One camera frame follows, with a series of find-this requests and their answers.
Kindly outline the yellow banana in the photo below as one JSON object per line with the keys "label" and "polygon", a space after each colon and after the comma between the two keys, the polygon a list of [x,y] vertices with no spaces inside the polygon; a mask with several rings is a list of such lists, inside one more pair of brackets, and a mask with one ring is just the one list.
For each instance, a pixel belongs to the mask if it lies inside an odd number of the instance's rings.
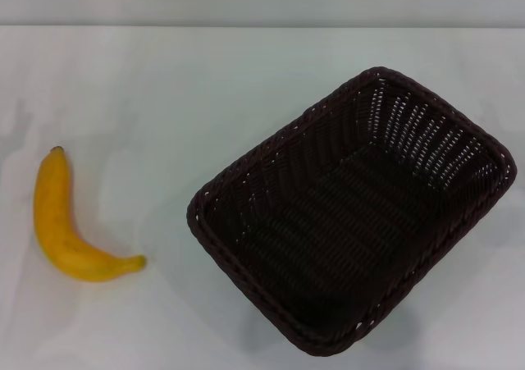
{"label": "yellow banana", "polygon": [[72,169],[61,146],[40,163],[33,200],[36,239],[50,263],[80,281],[105,282],[142,271],[143,255],[119,258],[82,239],[73,215]]}

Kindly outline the black woven plastic basket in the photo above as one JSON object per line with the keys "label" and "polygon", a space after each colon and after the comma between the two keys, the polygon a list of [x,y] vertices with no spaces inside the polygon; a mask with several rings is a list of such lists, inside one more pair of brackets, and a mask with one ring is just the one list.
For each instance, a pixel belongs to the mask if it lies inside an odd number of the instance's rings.
{"label": "black woven plastic basket", "polygon": [[497,139],[378,66],[225,168],[186,216],[279,332],[326,357],[376,327],[516,175]]}

